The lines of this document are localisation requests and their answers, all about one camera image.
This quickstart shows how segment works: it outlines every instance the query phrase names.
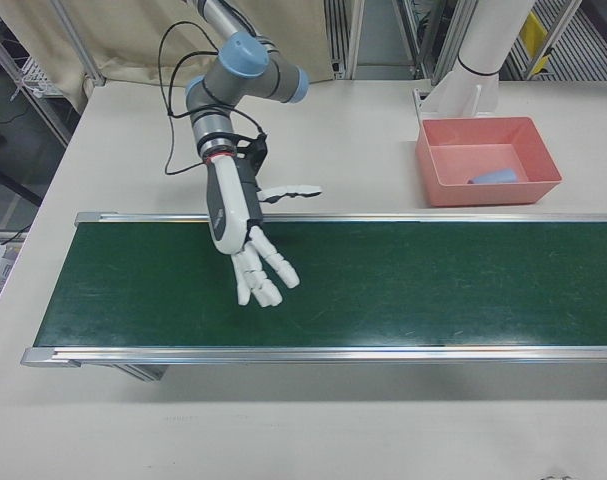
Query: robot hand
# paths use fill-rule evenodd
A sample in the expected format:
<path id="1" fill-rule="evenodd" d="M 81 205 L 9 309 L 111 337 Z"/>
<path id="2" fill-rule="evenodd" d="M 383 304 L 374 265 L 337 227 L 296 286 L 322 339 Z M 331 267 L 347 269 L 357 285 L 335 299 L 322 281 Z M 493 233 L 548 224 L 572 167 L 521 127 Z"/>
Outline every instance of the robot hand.
<path id="1" fill-rule="evenodd" d="M 274 203 L 284 196 L 315 196 L 321 193 L 320 187 L 260 190 L 250 163 L 229 153 L 209 158 L 207 168 L 210 232 L 216 248 L 232 258 L 239 305 L 247 305 L 250 295 L 262 307 L 278 305 L 283 298 L 263 270 L 261 258 L 288 288 L 296 287 L 300 281 L 292 265 L 263 233 L 259 201 Z"/>
<path id="2" fill-rule="evenodd" d="M 247 305 L 251 293 L 262 307 L 276 306 L 281 303 L 283 297 L 263 271 L 261 257 L 288 288 L 294 288 L 300 283 L 299 276 L 290 262 L 285 260 L 267 239 L 260 227 L 250 228 L 248 236 L 249 239 L 241 251 L 232 255 L 239 305 Z"/>

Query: white tabletop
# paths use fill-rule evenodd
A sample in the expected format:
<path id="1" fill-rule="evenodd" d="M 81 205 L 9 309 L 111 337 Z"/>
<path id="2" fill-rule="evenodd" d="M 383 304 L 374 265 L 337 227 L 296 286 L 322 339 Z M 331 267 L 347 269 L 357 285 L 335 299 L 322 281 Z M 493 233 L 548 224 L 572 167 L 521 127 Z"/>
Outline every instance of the white tabletop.
<path id="1" fill-rule="evenodd" d="M 269 133 L 260 185 L 325 189 L 266 211 L 443 212 L 421 194 L 411 87 L 244 101 Z M 498 113 L 534 118 L 564 182 L 536 205 L 450 211 L 607 213 L 607 83 L 503 84 Z M 203 169 L 162 173 L 166 122 L 133 84 L 96 89 L 83 115 L 0 299 L 0 479 L 607 478 L 607 365 L 172 367 L 155 384 L 20 366 L 77 212 L 205 212 Z M 173 166 L 194 151 L 178 122 Z"/>

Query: wire rack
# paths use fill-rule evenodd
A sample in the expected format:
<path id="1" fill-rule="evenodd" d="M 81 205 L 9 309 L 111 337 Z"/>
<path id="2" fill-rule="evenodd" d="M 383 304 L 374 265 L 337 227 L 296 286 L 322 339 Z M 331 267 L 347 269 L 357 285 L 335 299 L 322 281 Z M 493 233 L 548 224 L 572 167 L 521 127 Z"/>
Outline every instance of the wire rack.
<path id="1" fill-rule="evenodd" d="M 41 70 L 41 67 L 34 61 L 33 58 L 28 58 L 21 68 L 21 82 L 26 88 L 29 88 L 35 96 L 39 98 L 45 97 L 62 97 L 61 91 L 50 82 Z"/>

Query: metal leg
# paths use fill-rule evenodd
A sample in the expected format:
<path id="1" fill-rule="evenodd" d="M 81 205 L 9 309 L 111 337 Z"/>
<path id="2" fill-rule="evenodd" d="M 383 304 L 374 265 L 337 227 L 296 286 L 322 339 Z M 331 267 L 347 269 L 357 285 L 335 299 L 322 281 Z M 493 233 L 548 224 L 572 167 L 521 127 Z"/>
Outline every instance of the metal leg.
<path id="1" fill-rule="evenodd" d="M 330 42 L 332 69 L 335 80 L 345 79 L 350 44 L 350 25 L 345 0 L 325 0 L 325 28 Z"/>
<path id="2" fill-rule="evenodd" d="M 45 124 L 52 130 L 52 133 L 56 136 L 59 142 L 64 147 L 70 143 L 70 139 L 72 135 L 70 131 L 67 129 L 65 124 L 58 117 L 56 112 L 52 109 L 52 107 L 47 103 L 47 100 L 36 98 L 30 89 L 26 88 L 22 82 L 22 73 L 21 70 L 16 66 L 12 56 L 5 49 L 5 47 L 0 42 L 0 64 L 3 69 L 10 76 L 12 81 L 16 84 L 16 86 L 21 90 L 25 98 L 32 104 L 36 112 L 41 116 Z"/>
<path id="3" fill-rule="evenodd" d="M 163 374 L 167 370 L 167 365 L 130 365 L 116 363 L 113 366 L 144 382 L 156 382 L 161 380 Z"/>
<path id="4" fill-rule="evenodd" d="M 25 188 L 19 182 L 17 182 L 13 178 L 8 177 L 1 171 L 0 171 L 0 183 L 5 185 L 7 188 L 12 190 L 17 195 L 20 195 L 21 197 L 23 197 L 28 202 L 33 203 L 37 207 L 40 207 L 41 203 L 43 203 L 43 199 L 41 197 L 39 197 L 36 193 L 34 193 L 32 190 Z"/>
<path id="5" fill-rule="evenodd" d="M 399 21 L 399 29 L 403 36 L 405 51 L 408 58 L 414 63 L 414 78 L 417 76 L 427 77 L 424 65 L 417 62 L 419 56 L 419 44 L 417 39 L 418 25 L 414 17 L 412 2 L 410 0 L 392 0 L 392 5 Z"/>
<path id="6" fill-rule="evenodd" d="M 83 40 L 81 39 L 79 33 L 76 31 L 72 20 L 70 20 L 70 16 L 65 10 L 65 7 L 60 2 L 60 0 L 50 0 L 50 4 L 58 15 L 59 20 L 61 21 L 61 25 L 70 37 L 72 47 L 76 51 L 76 55 L 79 57 L 79 60 L 83 64 L 83 68 L 85 68 L 85 73 L 87 73 L 87 75 L 92 79 L 92 82 L 95 86 L 102 87 L 103 85 L 105 85 L 105 77 L 100 72 L 99 68 L 96 66 L 96 62 L 94 61 L 92 54 L 83 43 Z"/>
<path id="7" fill-rule="evenodd" d="M 452 23 L 447 31 L 436 67 L 434 67 L 432 85 L 438 84 L 452 70 L 477 3 L 478 0 L 458 0 L 456 3 Z"/>
<path id="8" fill-rule="evenodd" d="M 548 31 L 545 40 L 543 41 L 539 49 L 536 51 L 536 54 L 523 72 L 523 78 L 525 80 L 530 80 L 534 76 L 534 69 L 539 64 L 541 58 L 543 58 L 545 55 L 550 54 L 552 48 L 554 47 L 554 44 L 561 37 L 563 31 L 574 17 L 574 14 L 578 10 L 578 8 L 581 6 L 581 1 L 582 0 L 567 0 L 567 2 L 565 2 L 565 5 L 559 12 L 559 15 L 556 17 L 554 24 Z"/>
<path id="9" fill-rule="evenodd" d="M 79 368 L 81 362 L 71 358 L 58 358 L 55 347 L 26 348 L 21 365 L 27 367 L 72 367 Z"/>
<path id="10" fill-rule="evenodd" d="M 416 59 L 416 64 L 422 66 L 423 71 L 425 72 L 428 78 L 432 76 L 434 69 L 428 68 L 425 65 L 425 61 L 428 57 L 428 53 L 432 51 L 432 47 L 434 46 L 436 34 L 439 31 L 439 24 L 441 23 L 441 17 L 443 16 L 443 11 L 445 10 L 446 1 L 447 0 L 438 0 L 436 4 L 434 4 L 434 6 L 432 7 L 432 11 L 430 12 L 430 19 L 428 21 L 427 28 L 425 29 L 425 33 L 423 34 L 421 48 L 419 49 L 419 56 Z"/>
<path id="11" fill-rule="evenodd" d="M 352 6 L 352 21 L 350 23 L 350 44 L 347 50 L 347 66 L 345 67 L 345 78 L 348 80 L 354 80 L 354 76 L 356 75 L 364 11 L 365 0 L 354 0 L 354 5 Z"/>

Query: green belt surface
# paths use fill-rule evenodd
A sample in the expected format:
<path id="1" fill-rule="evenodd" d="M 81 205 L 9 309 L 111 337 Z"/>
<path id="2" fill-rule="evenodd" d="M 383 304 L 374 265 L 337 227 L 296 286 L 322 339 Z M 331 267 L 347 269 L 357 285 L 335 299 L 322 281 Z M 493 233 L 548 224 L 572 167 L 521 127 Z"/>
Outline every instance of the green belt surface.
<path id="1" fill-rule="evenodd" d="M 236 304 L 206 223 L 82 223 L 35 347 L 607 345 L 607 223 L 265 225 L 301 285 Z"/>

